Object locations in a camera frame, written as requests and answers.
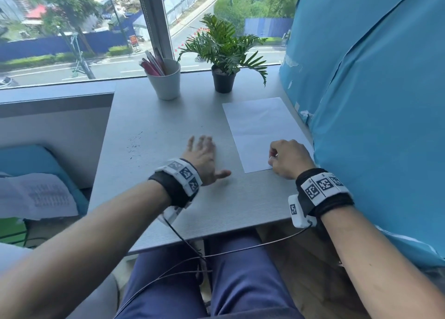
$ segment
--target white cup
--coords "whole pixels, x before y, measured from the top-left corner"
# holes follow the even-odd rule
[[[164,59],[167,71],[166,76],[152,76],[147,74],[158,98],[161,100],[173,100],[181,94],[181,64],[174,59]]]

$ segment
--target blue fabric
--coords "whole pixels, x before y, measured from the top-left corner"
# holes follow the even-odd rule
[[[311,1],[300,1],[286,52],[306,63],[280,74],[313,114],[317,164],[406,257],[445,266],[445,0]]]
[[[0,171],[20,176],[31,173],[54,174],[68,187],[80,215],[86,215],[88,200],[77,188],[53,155],[40,145],[24,145],[0,149]]]
[[[206,242],[206,250],[216,254],[260,243],[254,229],[243,230],[210,238]],[[168,268],[194,256],[195,253],[184,243],[140,254],[122,304]],[[293,318],[303,319],[264,247],[210,258],[209,264],[213,270],[209,276],[212,285],[212,316],[287,307],[293,309]],[[197,270],[197,259],[185,262],[171,272],[194,270]],[[204,317],[207,317],[207,312],[195,274],[181,274],[153,283],[119,315],[121,319]]]

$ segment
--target white table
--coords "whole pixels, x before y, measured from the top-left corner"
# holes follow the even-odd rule
[[[282,97],[310,141],[309,131],[281,87],[279,66],[268,68],[267,85],[252,70],[242,69],[233,91],[214,91],[210,72],[181,74],[181,97],[161,101],[146,78],[117,82],[107,130],[92,189],[89,211],[137,183],[147,180],[163,161],[179,157],[194,134],[212,135],[217,146],[217,169],[230,169],[229,178],[204,187],[174,223],[185,238],[279,221],[290,217],[287,197],[295,183],[272,170],[245,174],[222,103]],[[155,221],[129,254],[180,239],[170,228]]]

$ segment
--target red sign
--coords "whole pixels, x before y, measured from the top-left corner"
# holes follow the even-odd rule
[[[130,36],[130,43],[131,43],[131,45],[139,45],[137,43],[137,37],[135,35]]]

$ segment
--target street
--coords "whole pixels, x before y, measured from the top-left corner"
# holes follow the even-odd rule
[[[204,9],[201,14],[190,22],[183,29],[178,31],[171,37],[175,58],[179,55],[179,48],[184,44],[186,39],[193,35],[199,28],[203,26],[200,23],[205,13],[213,13],[213,5]],[[145,47],[140,46],[141,50],[151,49],[149,43],[145,43]],[[253,47],[248,55],[252,55],[258,50],[258,55],[263,55],[266,63],[281,63],[286,48],[281,46],[258,46]],[[89,60],[92,73],[96,79],[111,79],[129,76],[144,75],[143,69],[138,65],[138,61],[144,56],[143,52],[133,53],[130,56],[110,57],[98,60]],[[195,53],[186,53],[181,58],[181,71],[197,71],[210,69],[211,65],[205,62],[197,62]],[[73,73],[75,63],[63,63],[48,66],[41,66],[31,69],[14,70],[7,73],[0,73],[0,77],[12,77],[19,85],[43,85],[53,83],[69,83],[73,81],[85,81],[85,74]]]

